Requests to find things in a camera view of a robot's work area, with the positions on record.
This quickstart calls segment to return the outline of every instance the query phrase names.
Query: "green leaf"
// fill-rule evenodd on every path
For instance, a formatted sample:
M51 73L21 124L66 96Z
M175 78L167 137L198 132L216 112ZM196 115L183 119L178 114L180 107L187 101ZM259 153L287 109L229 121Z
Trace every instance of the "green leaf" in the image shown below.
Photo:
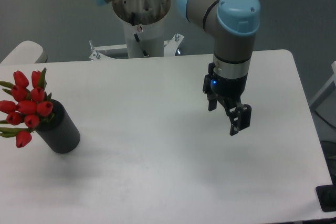
M0 127L0 131L3 133L19 133L20 131L27 131L28 129L24 128L6 128L6 127Z
M5 93L7 93L7 94L12 95L11 90L9 90L9 89L2 89L2 90L5 91Z
M9 88L9 89L12 89L12 87L14 86L14 84L7 82L7 81L0 81L0 85L6 88Z
M0 133L0 136L5 137L5 138L14 137L16 135L17 133Z
M40 87L40 88L42 88L42 89L45 89L46 85L47 85L47 82L46 82L46 72L47 72L47 69L44 68L42 70L40 78L38 78L38 82L37 82L37 86Z
M50 117L47 119L47 123L50 123L52 119L54 119L54 117L55 117L55 113L52 113Z
M47 97L47 101L48 101L48 102L51 102L51 93L48 95L48 97Z

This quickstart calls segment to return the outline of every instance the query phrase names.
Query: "white table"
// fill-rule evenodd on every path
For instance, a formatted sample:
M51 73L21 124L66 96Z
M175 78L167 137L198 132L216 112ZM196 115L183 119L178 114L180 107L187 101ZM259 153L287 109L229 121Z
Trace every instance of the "white table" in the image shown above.
M255 52L243 103L251 127L229 136L202 93L211 55L0 67L12 81L47 67L47 91L81 133L59 155L35 133L0 142L0 223L252 224L331 218L331 184L291 53ZM0 93L0 100L8 95Z

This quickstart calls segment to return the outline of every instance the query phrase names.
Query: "gray floor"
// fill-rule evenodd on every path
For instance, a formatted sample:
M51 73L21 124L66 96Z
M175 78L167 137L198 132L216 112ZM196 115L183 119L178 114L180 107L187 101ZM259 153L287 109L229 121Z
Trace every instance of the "gray floor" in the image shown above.
M165 39L181 33L186 36L183 54L212 53L212 39L186 22L175 3L172 0ZM261 0L261 5L255 50L291 51L311 99L332 75L330 65L336 60L336 0ZM96 46L124 43L111 5L98 7L91 0L0 0L0 61L24 40L42 45L49 62L88 60L89 40ZM334 92L318 108L333 124L335 99ZM321 140L336 140L334 130L313 118Z

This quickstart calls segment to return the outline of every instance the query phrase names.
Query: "bolt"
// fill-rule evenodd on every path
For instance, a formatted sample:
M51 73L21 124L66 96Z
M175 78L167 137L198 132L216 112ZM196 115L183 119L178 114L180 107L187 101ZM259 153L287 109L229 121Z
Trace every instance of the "bolt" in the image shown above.
M179 34L175 34L175 41L176 42L178 42L179 38L180 38L180 35Z
M95 53L96 53L96 58L100 59L100 54L99 54L98 50L95 50Z
M92 40L89 40L89 44L90 44L91 52L93 52L94 51L94 46L93 46Z

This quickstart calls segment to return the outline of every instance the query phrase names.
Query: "metal bracket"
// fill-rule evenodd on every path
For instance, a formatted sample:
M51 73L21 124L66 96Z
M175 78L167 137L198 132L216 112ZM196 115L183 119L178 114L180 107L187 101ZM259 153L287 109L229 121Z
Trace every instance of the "metal bracket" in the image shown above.
M181 45L184 36L181 34L175 34L171 40L165 40L163 42L164 47L164 56L179 56L181 55L181 50L179 46ZM118 55L127 54L127 46L124 45L113 45L113 46L102 46L94 47L92 41L89 41L91 49L91 60L100 60L100 59L116 59L119 58ZM97 58L97 54L93 53L97 51L101 58Z
M203 93L207 95L209 111L217 108L217 101L224 107L231 122L230 135L233 136L250 126L252 108L248 104L242 104L240 97L223 97L212 91L211 79L215 66L215 63L209 64L208 74L204 77Z

